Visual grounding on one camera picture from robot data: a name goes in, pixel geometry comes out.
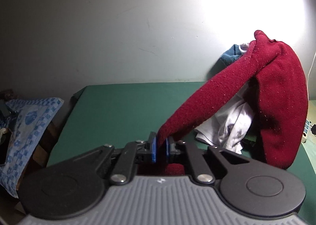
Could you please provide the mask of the blue white patterned cloth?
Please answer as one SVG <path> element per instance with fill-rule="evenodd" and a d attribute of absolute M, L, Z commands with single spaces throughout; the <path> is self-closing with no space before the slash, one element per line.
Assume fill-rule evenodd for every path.
<path fill-rule="evenodd" d="M 13 139 L 1 166 L 1 186 L 17 198 L 18 182 L 40 139 L 64 100 L 53 97 L 37 100 L 12 99 L 5 103 L 17 115 Z"/>

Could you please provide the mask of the blue garment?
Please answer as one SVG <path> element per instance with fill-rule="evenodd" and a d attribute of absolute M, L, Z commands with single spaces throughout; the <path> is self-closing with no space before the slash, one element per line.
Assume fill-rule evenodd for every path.
<path fill-rule="evenodd" d="M 219 70 L 223 70 L 224 68 L 230 66 L 235 61 L 237 61 L 247 52 L 249 46 L 249 43 L 243 43 L 240 45 L 234 44 L 233 46 L 231 46 L 231 48 L 226 50 L 219 57 L 217 61 L 217 66 L 219 67 Z"/>

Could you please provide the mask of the black power adapter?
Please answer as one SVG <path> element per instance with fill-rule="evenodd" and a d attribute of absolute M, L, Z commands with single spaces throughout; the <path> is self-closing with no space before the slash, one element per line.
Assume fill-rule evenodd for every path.
<path fill-rule="evenodd" d="M 314 124 L 314 125 L 311 127 L 310 131 L 311 131 L 311 134 L 313 134 L 314 136 L 316 136 L 316 124 Z"/>

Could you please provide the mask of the white garment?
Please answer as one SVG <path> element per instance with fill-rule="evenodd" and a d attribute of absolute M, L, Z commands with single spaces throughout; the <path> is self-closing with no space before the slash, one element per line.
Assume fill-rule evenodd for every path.
<path fill-rule="evenodd" d="M 241 141 L 254 118 L 254 111 L 245 101 L 247 91 L 245 83 L 211 118 L 196 127 L 196 140 L 241 154 Z"/>

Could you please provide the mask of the white power strip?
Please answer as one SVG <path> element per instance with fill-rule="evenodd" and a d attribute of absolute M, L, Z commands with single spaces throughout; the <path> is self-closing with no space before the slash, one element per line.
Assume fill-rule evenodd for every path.
<path fill-rule="evenodd" d="M 305 125 L 304 125 L 304 130 L 303 130 L 303 135 L 302 135 L 302 144 L 304 144 L 307 141 L 308 135 L 309 135 L 309 131 L 311 128 L 311 122 L 306 119 Z"/>

